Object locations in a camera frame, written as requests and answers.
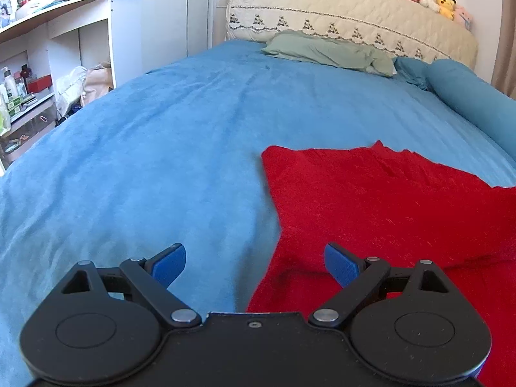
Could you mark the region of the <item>red knitted garment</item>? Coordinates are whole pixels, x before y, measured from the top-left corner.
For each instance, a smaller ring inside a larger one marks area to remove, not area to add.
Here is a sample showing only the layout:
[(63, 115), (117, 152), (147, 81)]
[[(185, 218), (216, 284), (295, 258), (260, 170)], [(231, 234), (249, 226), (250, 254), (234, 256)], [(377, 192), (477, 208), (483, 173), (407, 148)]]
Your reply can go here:
[(323, 264), (337, 243), (392, 266), (432, 260), (487, 323), (480, 380), (515, 383), (515, 190), (381, 143), (262, 155), (281, 237), (251, 312), (308, 315), (339, 291)]

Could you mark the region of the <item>blue bed sheet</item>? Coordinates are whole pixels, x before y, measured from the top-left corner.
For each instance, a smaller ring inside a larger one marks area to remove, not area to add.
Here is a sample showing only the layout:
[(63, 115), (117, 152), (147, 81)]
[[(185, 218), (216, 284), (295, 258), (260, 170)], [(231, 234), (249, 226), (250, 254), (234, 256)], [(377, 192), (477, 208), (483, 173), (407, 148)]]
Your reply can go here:
[(18, 338), (80, 260), (117, 266), (176, 242), (172, 291), (199, 313), (243, 311), (279, 239), (261, 154), (382, 142), (515, 183), (515, 163), (438, 97), (403, 80), (228, 41), (144, 74), (40, 139), (1, 180), (1, 383), (32, 377)]

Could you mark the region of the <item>blue bolster pillow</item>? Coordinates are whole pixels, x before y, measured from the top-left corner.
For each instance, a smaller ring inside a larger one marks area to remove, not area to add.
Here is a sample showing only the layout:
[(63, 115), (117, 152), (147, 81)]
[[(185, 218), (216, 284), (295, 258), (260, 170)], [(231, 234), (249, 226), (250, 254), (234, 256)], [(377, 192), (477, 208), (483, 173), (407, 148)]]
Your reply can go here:
[(394, 67), (402, 80), (433, 92), (515, 158), (515, 100), (452, 59), (428, 64), (420, 59), (398, 57)]

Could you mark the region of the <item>beige bag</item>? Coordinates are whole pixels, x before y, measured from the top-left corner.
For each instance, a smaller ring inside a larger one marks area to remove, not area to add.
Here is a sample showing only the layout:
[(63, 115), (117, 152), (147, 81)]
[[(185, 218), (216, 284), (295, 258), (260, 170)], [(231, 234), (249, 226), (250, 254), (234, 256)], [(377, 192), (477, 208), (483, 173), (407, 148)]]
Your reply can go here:
[(114, 89), (112, 68), (109, 62), (102, 62), (86, 71), (86, 79), (80, 96), (80, 104), (87, 104), (108, 94)]

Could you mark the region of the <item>red box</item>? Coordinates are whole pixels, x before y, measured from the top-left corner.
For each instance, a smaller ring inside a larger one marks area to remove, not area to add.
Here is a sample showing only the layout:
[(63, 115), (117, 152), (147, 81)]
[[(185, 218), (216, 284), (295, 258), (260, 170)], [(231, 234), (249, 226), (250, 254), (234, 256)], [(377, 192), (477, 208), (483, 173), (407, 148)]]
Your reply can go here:
[(47, 74), (38, 79), (30, 80), (27, 82), (27, 90), (29, 93), (40, 93), (53, 85), (52, 75)]

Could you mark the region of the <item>white bottle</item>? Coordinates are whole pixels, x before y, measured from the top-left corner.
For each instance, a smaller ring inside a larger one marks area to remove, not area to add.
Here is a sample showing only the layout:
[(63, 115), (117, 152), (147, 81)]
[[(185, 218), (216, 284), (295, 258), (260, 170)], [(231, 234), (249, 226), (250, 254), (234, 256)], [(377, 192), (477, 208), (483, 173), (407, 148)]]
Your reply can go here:
[(16, 80), (11, 74), (11, 70), (9, 68), (4, 67), (2, 71), (4, 74), (5, 90), (8, 96), (8, 101), (13, 101), (19, 96)]

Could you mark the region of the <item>white shelf desk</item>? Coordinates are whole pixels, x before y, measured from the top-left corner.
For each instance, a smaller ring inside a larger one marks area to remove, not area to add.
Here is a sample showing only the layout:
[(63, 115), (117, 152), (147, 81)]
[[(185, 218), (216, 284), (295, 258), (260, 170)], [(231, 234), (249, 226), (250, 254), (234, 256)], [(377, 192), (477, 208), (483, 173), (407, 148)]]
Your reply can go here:
[(143, 72), (140, 0), (73, 0), (17, 21), (1, 31), (1, 66), (13, 69), (24, 60), (37, 78), (51, 76), (52, 85), (13, 119), (1, 170), (55, 128), (58, 79), (103, 61), (114, 87)]

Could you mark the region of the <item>green pillow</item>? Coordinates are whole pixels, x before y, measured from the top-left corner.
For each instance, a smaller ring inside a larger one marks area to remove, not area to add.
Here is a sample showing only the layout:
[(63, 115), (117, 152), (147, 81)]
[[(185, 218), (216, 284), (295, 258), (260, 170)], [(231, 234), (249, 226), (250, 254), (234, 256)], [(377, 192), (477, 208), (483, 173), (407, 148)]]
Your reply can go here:
[(271, 38), (266, 55), (318, 65), (360, 71), (392, 78), (397, 74), (393, 60), (374, 46), (287, 30)]

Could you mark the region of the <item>light pink plush toy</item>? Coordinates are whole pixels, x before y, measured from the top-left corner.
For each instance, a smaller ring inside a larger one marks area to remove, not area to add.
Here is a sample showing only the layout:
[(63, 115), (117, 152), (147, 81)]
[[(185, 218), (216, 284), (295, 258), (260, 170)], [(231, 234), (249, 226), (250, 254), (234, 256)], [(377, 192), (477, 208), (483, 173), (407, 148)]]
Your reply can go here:
[(473, 17), (463, 6), (457, 5), (454, 11), (454, 21), (467, 31), (470, 31)]

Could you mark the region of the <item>white wardrobe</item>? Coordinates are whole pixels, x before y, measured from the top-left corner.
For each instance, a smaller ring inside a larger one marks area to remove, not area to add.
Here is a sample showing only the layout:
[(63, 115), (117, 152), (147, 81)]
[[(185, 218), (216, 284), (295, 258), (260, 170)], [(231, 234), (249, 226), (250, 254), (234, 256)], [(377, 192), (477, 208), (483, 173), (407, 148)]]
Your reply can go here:
[(209, 0), (140, 0), (144, 71), (208, 49)]

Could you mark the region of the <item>yellow plush toy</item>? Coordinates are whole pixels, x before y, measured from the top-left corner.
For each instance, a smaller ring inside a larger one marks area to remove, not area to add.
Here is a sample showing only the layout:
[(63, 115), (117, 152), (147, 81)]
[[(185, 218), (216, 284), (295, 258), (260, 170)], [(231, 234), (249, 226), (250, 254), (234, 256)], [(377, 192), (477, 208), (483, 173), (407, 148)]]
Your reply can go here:
[(436, 0), (439, 6), (439, 13), (449, 20), (454, 19), (454, 13), (457, 1), (456, 0)]

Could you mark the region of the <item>cream quilted headboard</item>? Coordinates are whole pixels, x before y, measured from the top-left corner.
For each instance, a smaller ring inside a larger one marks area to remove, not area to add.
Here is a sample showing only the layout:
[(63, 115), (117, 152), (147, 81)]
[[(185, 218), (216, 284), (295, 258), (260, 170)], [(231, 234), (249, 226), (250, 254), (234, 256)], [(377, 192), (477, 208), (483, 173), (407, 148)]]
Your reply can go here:
[(477, 63), (478, 41), (471, 32), (410, 0), (228, 0), (227, 38), (266, 42), (286, 30), (427, 63)]

